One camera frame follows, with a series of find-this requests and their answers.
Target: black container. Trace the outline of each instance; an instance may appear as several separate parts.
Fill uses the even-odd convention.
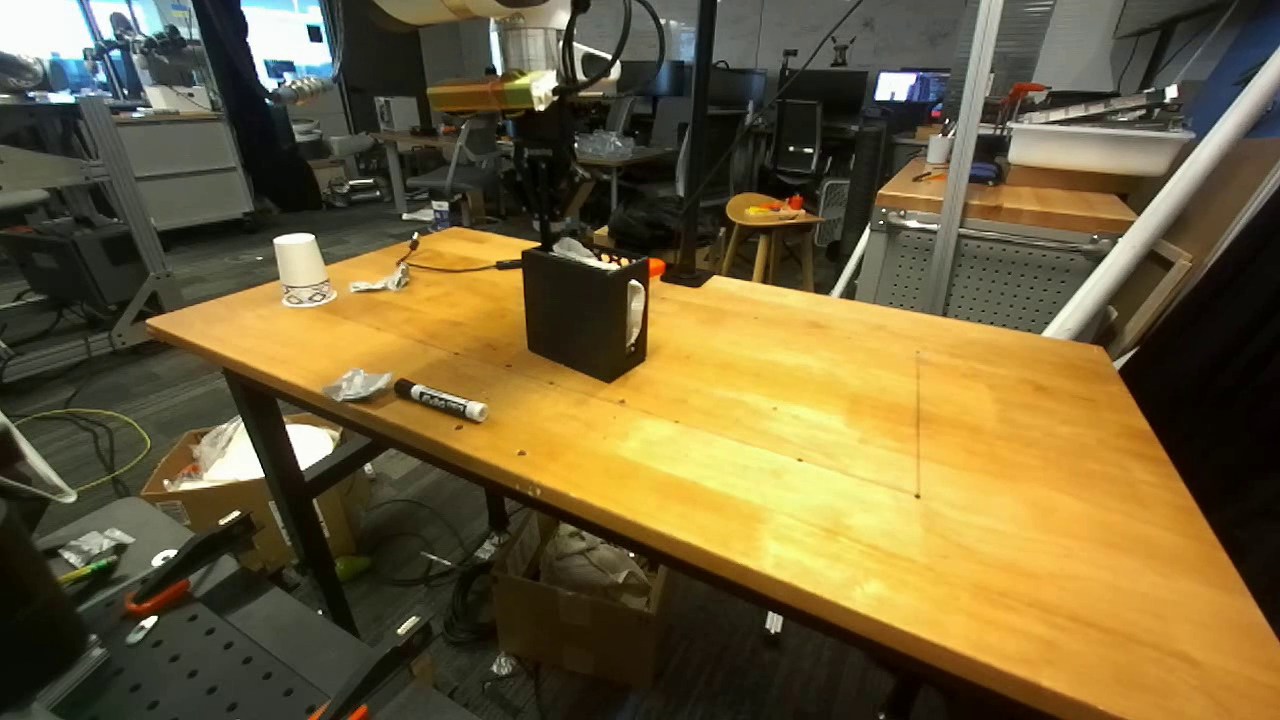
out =
[[[627,332],[632,286],[643,288],[641,332]],[[647,352],[647,260],[621,270],[522,252],[529,348],[574,372],[615,379]]]
[[[66,592],[39,560],[17,503],[0,497],[0,713],[66,672],[83,642]]]

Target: gray cabinet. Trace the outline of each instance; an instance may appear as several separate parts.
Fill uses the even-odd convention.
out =
[[[251,211],[251,190],[223,116],[119,116],[116,129],[154,232]]]

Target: stool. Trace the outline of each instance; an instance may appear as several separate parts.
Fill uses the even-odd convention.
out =
[[[754,232],[754,263],[753,263],[754,286],[765,286],[765,276],[768,276],[768,260],[777,258],[771,240],[779,232],[820,225],[820,215],[809,215],[803,209],[787,209],[785,199],[765,198],[765,194],[736,194],[724,206],[724,215],[727,215],[731,232],[727,232],[727,247],[721,258],[721,276],[727,273],[727,263],[736,258],[741,228],[748,228],[748,232]],[[803,263],[803,288],[810,288],[810,240],[809,235],[799,240],[799,263]]]

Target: workbench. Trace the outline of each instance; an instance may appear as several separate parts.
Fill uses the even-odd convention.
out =
[[[949,171],[922,160],[877,194],[858,300],[930,313],[944,194]],[[969,183],[944,316],[1041,332],[1132,219],[1116,194]]]
[[[529,352],[493,270],[522,247],[446,228],[402,293],[147,320],[223,367],[329,617],[277,400],[1053,718],[1277,718],[1277,636],[1099,348],[716,276],[652,286],[647,362],[598,383]],[[334,403],[348,367],[487,418]]]

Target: marker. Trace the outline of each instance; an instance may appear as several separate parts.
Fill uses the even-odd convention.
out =
[[[436,392],[427,383],[396,379],[396,397],[427,403],[427,410],[460,418],[460,419],[471,419],[471,424],[484,419],[484,403],[481,400],[446,397],[446,392]]]

